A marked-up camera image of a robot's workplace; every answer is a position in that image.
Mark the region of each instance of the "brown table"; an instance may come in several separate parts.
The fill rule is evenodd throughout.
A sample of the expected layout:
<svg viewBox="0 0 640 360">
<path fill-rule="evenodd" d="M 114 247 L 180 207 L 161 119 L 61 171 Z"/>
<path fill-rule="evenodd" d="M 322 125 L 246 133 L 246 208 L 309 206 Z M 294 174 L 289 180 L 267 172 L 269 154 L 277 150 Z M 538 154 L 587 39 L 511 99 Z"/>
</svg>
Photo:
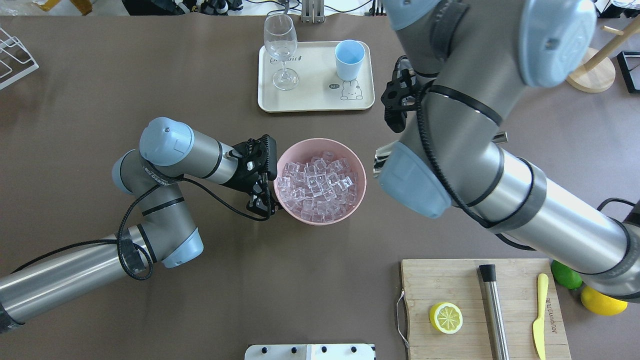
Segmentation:
<svg viewBox="0 0 640 360">
<path fill-rule="evenodd" d="M 133 200 L 111 166 L 167 116 L 234 144 L 269 133 L 278 153 L 311 137 L 349 145 L 371 167 L 397 139 L 379 102 L 366 111 L 267 114 L 257 105 L 262 17 L 4 17 L 40 69 L 0 92 L 0 274 L 69 243 L 116 231 Z M 376 96 L 403 52 L 386 18 L 296 23 L 300 41 L 369 44 Z M 598 34 L 594 46 L 610 35 Z M 637 50 L 638 39 L 623 49 Z M 618 70 L 611 89 L 530 89 L 506 148 L 592 205 L 640 193 L 638 112 Z M 246 197 L 211 185 L 232 204 Z M 375 343 L 402 359 L 394 304 L 404 258 L 522 258 L 461 211 L 423 218 L 370 181 L 349 219 L 311 227 L 278 213 L 255 223 L 192 186 L 185 198 L 205 252 L 149 281 L 122 279 L 0 336 L 0 359 L 242 359 L 256 343 Z M 622 218 L 627 209 L 610 205 Z M 140 221 L 139 213 L 130 224 Z M 559 291 L 574 359 L 634 359 L 640 306 L 586 311 Z"/>
</svg>

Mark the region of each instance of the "cutting board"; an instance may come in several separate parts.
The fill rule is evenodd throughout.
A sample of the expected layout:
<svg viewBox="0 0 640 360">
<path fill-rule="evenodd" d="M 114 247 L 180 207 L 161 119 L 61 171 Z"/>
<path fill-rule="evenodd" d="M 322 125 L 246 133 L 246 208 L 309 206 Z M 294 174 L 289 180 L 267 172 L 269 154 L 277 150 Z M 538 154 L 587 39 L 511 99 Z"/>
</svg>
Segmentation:
<svg viewBox="0 0 640 360">
<path fill-rule="evenodd" d="M 548 259 L 404 259 L 409 359 L 493 359 L 476 271 L 483 264 L 495 264 L 510 357 L 538 359 L 531 326 L 538 315 L 536 279 L 546 273 L 551 280 L 545 313 L 547 359 L 570 360 Z M 462 311 L 463 326 L 456 334 L 442 334 L 429 322 L 429 309 L 443 301 L 456 304 Z"/>
</svg>

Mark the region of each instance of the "white wire rack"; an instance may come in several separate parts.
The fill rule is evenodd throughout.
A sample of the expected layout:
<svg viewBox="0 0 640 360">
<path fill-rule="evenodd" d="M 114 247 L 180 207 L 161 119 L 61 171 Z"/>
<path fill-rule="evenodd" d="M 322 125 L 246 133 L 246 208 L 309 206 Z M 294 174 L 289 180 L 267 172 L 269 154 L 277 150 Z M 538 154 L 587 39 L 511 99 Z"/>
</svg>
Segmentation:
<svg viewBox="0 0 640 360">
<path fill-rule="evenodd" d="M 0 90 L 37 68 L 38 64 L 22 42 L 0 28 Z"/>
</svg>

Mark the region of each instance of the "lime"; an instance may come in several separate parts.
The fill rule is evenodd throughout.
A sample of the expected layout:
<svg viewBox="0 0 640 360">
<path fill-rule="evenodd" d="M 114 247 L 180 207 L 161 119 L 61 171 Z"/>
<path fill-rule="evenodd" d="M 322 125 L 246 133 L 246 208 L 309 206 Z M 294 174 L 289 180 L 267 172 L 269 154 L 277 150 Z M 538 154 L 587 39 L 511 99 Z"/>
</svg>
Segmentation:
<svg viewBox="0 0 640 360">
<path fill-rule="evenodd" d="M 445 334 L 455 334 L 462 327 L 462 311 L 450 302 L 439 302 L 431 306 L 429 321 L 436 330 Z"/>
<path fill-rule="evenodd" d="M 627 308 L 627 302 L 608 297 L 597 292 L 595 289 L 585 286 L 580 294 L 582 305 L 592 313 L 598 315 L 611 316 L 620 314 Z"/>
<path fill-rule="evenodd" d="M 558 284 L 568 289 L 577 289 L 582 285 L 580 274 L 558 260 L 551 262 L 551 272 Z"/>
</svg>

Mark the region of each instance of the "bowl of ice cubes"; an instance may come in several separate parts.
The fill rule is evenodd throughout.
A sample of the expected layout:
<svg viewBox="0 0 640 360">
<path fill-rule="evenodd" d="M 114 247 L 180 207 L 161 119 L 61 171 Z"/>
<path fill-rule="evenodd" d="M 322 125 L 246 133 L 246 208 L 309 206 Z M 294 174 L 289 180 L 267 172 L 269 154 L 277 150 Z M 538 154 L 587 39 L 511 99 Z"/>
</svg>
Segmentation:
<svg viewBox="0 0 640 360">
<path fill-rule="evenodd" d="M 358 208 L 367 178 L 351 149 L 335 140 L 313 138 L 294 144 L 281 155 L 273 188 L 294 218 L 310 225 L 330 225 Z"/>
</svg>

